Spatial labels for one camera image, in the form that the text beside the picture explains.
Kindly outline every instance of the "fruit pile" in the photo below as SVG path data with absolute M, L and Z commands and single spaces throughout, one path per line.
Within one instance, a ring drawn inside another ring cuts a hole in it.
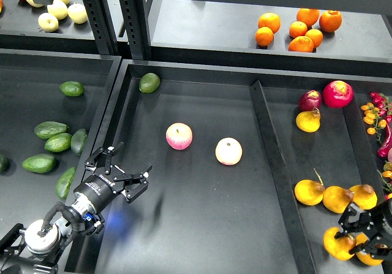
M 299 113 L 295 119 L 295 123 L 299 129 L 304 132 L 315 132 L 320 127 L 320 106 L 322 102 L 327 107 L 341 108 L 345 107 L 354 97 L 352 87 L 346 82 L 336 80 L 329 83 L 323 90 L 321 95 L 316 90 L 310 90 L 304 93 L 299 101 Z
M 349 189 L 340 186 L 324 187 L 321 176 L 318 181 L 305 179 L 299 181 L 294 187 L 296 199 L 302 204 L 313 206 L 323 202 L 325 208 L 337 214 L 344 212 L 350 202 L 355 202 L 362 210 L 374 208 L 377 204 L 377 196 L 370 185 L 355 185 Z M 354 236 L 349 234 L 340 238 L 335 238 L 339 231 L 338 227 L 329 228 L 323 236 L 324 248 L 336 259 L 341 261 L 349 260 L 354 254 L 349 251 L 356 245 L 368 240 L 364 234 Z M 373 259 L 369 254 L 356 253 L 359 260 L 366 265 L 379 265 L 382 260 Z
M 313 29 L 316 24 L 320 29 Z M 320 16 L 318 9 L 299 9 L 294 21 L 289 27 L 292 41 L 288 45 L 290 51 L 313 52 L 323 40 L 323 32 L 335 32 L 342 24 L 342 15 L 337 10 L 327 10 Z M 267 47 L 274 40 L 274 35 L 281 27 L 281 19 L 276 13 L 264 13 L 258 19 L 258 30 L 255 34 L 256 43 Z
M 43 4 L 37 4 L 33 0 L 19 0 L 27 2 L 32 7 L 43 7 Z M 83 4 L 72 4 L 68 7 L 70 0 L 53 0 L 53 3 L 47 6 L 48 12 L 41 14 L 38 18 L 38 24 L 45 32 L 54 32 L 59 28 L 59 20 L 67 16 L 75 24 L 83 24 L 87 21 L 87 11 Z
M 67 81 L 60 85 L 61 92 L 66 96 L 80 96 L 84 93 L 84 86 L 77 81 Z M 51 171 L 57 163 L 55 156 L 52 153 L 60 153 L 69 148 L 77 156 L 85 147 L 88 133 L 86 129 L 79 129 L 73 135 L 68 133 L 69 127 L 67 124 L 45 121 L 38 124 L 34 128 L 34 133 L 41 139 L 46 140 L 45 150 L 51 153 L 40 153 L 25 159 L 22 162 L 22 167 L 33 173 L 47 173 Z M 8 160 L 0 155 L 0 167 L 7 167 Z M 56 195 L 60 199 L 66 199 L 69 188 L 74 179 L 76 167 L 71 167 L 61 176 L 56 185 Z

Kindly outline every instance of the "cherry tomato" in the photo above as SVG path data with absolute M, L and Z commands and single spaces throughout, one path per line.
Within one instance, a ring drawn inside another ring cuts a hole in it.
M 374 113 L 367 113 L 366 116 L 370 119 L 375 119 L 375 114 Z
M 374 129 L 373 127 L 370 127 L 370 128 L 367 128 L 367 129 L 366 129 L 366 132 L 367 132 L 368 134 L 370 134 L 370 135 L 373 135 L 373 134 L 375 134 L 375 129 Z
M 373 119 L 370 119 L 368 116 L 365 116 L 365 117 L 363 118 L 363 121 L 364 121 L 366 124 L 369 124 L 369 125 L 371 125 L 371 124 L 374 123 L 374 120 L 373 120 Z
M 384 171 L 384 172 L 382 172 L 382 177 L 385 177 L 385 178 L 391 178 L 392 177 L 392 171 Z
M 379 128 L 385 128 L 386 127 L 386 121 L 385 120 L 380 120 L 379 123 L 377 124 Z
M 378 104 L 378 103 L 380 103 L 380 101 L 381 101 L 381 96 L 374 96 L 373 97 L 373 103 L 374 104 Z

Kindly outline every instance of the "green avocado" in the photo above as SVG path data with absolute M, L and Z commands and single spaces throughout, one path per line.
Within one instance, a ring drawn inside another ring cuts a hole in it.
M 22 167 L 27 171 L 34 173 L 46 173 L 53 169 L 56 165 L 56 159 L 53 155 L 47 153 L 40 153 L 25 159 L 22 162 Z

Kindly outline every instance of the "pear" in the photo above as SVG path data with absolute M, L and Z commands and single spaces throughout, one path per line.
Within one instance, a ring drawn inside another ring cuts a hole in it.
M 340 186 L 330 186 L 325 189 L 323 194 L 324 206 L 337 214 L 342 214 L 353 199 L 354 193 Z
M 346 261 L 354 256 L 354 254 L 350 254 L 349 251 L 356 246 L 356 240 L 350 234 L 335 238 L 338 231 L 338 227 L 331 227 L 324 233 L 324 248 L 336 259 Z
M 314 169 L 314 172 L 320 182 L 305 179 L 298 182 L 294 187 L 296 199 L 304 205 L 317 205 L 323 200 L 325 187 L 316 169 Z
M 353 201 L 362 209 L 370 210 L 377 204 L 377 196 L 372 186 L 368 184 L 355 185 L 350 188 L 354 192 Z
M 304 132 L 316 132 L 320 127 L 320 111 L 314 107 L 310 111 L 301 112 L 296 116 L 295 123 Z

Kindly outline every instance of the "red chili pepper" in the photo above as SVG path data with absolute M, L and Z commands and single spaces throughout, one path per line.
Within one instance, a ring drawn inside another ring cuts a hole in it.
M 374 96 L 373 97 L 373 103 L 374 104 L 378 104 L 381 101 L 381 99 L 382 99 L 381 96 Z
M 386 158 L 389 150 L 392 148 L 392 129 L 389 124 L 385 127 L 385 140 L 382 146 L 377 151 L 380 158 Z

